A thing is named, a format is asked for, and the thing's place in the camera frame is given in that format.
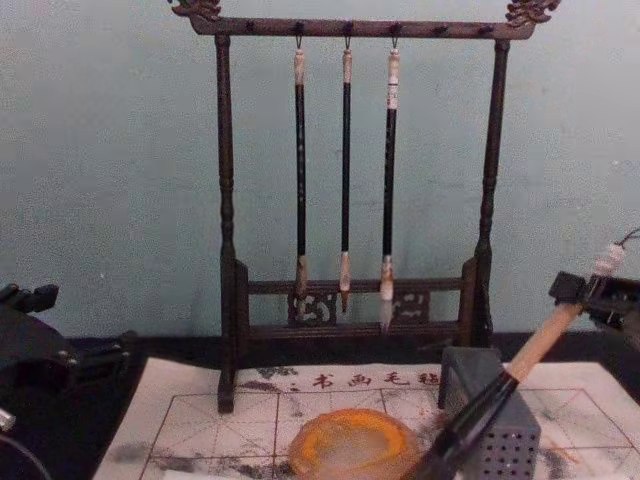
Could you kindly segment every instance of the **light blue wall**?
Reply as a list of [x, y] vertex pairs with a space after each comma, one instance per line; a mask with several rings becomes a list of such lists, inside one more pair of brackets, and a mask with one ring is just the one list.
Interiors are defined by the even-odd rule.
[[[241, 16], [499, 21], [505, 3], [222, 6]], [[361, 277], [379, 272], [389, 47], [352, 43], [352, 267]], [[343, 43], [304, 48], [310, 271], [334, 278]], [[477, 235], [492, 43], [399, 48], [396, 275], [457, 275]], [[292, 39], [232, 43], [236, 245], [256, 279], [294, 272], [293, 51]], [[62, 333], [219, 333], [214, 72], [213, 39], [161, 0], [0, 4], [1, 279], [58, 283], [45, 318]], [[636, 0], [565, 1], [533, 39], [514, 42], [492, 235], [497, 330], [535, 328], [559, 269], [584, 271], [640, 224], [639, 84]], [[623, 273], [638, 267], [631, 258]]]

